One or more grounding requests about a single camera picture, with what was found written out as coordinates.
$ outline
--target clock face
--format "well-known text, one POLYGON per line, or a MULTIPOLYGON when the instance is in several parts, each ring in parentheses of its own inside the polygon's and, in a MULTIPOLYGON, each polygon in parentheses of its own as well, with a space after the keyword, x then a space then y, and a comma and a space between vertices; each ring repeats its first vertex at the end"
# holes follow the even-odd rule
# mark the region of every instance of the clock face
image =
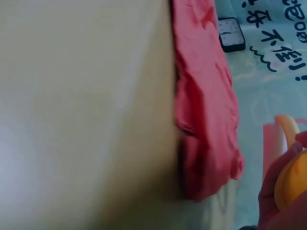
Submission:
POLYGON ((244 37, 236 19, 219 20, 219 33, 224 46, 233 46, 244 43, 244 37))

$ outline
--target finger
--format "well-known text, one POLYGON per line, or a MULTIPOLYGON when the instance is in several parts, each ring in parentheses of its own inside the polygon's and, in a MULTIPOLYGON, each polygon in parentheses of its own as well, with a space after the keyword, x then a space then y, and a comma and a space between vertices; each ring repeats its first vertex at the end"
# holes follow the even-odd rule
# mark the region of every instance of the finger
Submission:
POLYGON ((307 148, 307 131, 297 134, 295 139, 300 142, 304 148, 307 148))
POLYGON ((287 163, 297 156, 303 150, 299 142, 295 142, 291 148, 277 160, 275 160, 269 167, 265 175, 259 197, 261 196, 274 196, 274 188, 277 178, 287 163))

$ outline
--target hand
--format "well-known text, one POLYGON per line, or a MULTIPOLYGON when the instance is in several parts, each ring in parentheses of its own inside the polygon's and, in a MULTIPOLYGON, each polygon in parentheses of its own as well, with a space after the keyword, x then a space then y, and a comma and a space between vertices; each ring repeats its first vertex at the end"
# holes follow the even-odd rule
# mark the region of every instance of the hand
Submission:
POLYGON ((307 131, 297 134, 297 142, 269 167, 259 193, 260 217, 258 230, 307 229, 307 191, 282 211, 276 206, 274 188, 278 175, 287 163, 307 148, 307 131))

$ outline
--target clock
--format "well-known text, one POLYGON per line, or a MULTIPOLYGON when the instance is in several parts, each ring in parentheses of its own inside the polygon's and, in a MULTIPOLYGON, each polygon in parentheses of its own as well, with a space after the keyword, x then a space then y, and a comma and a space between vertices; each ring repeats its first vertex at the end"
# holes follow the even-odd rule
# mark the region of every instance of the clock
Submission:
POLYGON ((236 18, 219 19, 219 34, 225 53, 245 50, 245 38, 236 18))

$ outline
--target wrinkled fabric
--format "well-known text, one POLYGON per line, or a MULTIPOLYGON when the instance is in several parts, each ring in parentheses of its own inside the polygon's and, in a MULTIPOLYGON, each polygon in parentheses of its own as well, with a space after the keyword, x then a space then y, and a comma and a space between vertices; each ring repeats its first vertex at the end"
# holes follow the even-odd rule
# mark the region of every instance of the wrinkled fabric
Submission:
POLYGON ((174 0, 177 125, 185 131, 186 196, 200 201, 242 174, 237 98, 210 0, 174 0))

